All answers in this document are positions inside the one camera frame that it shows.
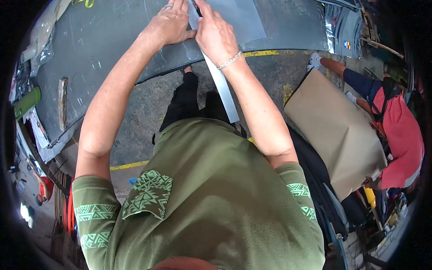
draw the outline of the yellow measuring tape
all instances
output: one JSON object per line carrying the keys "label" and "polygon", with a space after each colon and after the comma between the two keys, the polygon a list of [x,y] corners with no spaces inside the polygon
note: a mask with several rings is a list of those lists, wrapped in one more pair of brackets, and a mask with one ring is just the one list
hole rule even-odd
{"label": "yellow measuring tape", "polygon": [[[72,0],[72,5],[75,5],[75,4],[77,4],[77,3],[79,3],[79,2],[83,2],[83,1],[84,1],[84,0],[78,0],[78,2],[76,2],[76,1]],[[89,6],[89,0],[85,0],[85,1],[86,1],[86,7],[92,7],[93,4],[95,3],[95,0],[93,0],[92,3],[91,3],[90,6]]]}

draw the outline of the table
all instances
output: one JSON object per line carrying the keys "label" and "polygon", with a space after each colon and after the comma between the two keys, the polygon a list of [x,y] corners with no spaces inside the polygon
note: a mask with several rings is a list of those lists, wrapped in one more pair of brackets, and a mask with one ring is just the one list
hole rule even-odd
{"label": "table", "polygon": [[[165,0],[95,0],[69,5],[54,29],[54,57],[35,78],[42,92],[36,105],[51,143],[63,131],[58,120],[58,81],[67,77],[67,127],[82,118],[106,76]],[[254,0],[266,38],[240,44],[244,52],[274,49],[326,51],[323,7],[314,0]],[[165,46],[138,83],[203,60],[195,40]]]}

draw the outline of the green cylinder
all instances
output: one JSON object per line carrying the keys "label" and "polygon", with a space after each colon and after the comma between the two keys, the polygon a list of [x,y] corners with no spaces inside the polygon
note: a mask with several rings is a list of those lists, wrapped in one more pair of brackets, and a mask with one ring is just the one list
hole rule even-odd
{"label": "green cylinder", "polygon": [[19,121],[22,116],[41,100],[41,89],[39,86],[33,88],[15,104],[15,119]]}

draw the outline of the navy blue shorts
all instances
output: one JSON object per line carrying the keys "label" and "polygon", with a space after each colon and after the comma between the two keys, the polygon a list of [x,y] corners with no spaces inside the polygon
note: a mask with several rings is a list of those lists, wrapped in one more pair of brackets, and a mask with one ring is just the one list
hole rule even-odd
{"label": "navy blue shorts", "polygon": [[366,78],[349,68],[344,70],[343,80],[367,101],[373,101],[382,87],[382,81]]}

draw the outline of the silver chain bracelet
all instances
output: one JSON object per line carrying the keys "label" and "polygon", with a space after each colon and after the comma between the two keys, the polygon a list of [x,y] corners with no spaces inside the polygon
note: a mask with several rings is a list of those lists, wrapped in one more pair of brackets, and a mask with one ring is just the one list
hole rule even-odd
{"label": "silver chain bracelet", "polygon": [[218,69],[218,70],[221,70],[222,68],[224,68],[224,67],[228,66],[229,64],[231,64],[232,62],[236,61],[237,58],[238,58],[242,53],[243,53],[242,51],[239,51],[236,55],[234,55],[233,58],[228,59],[228,61],[226,61],[225,64],[221,65],[221,66],[218,67],[217,69]]}

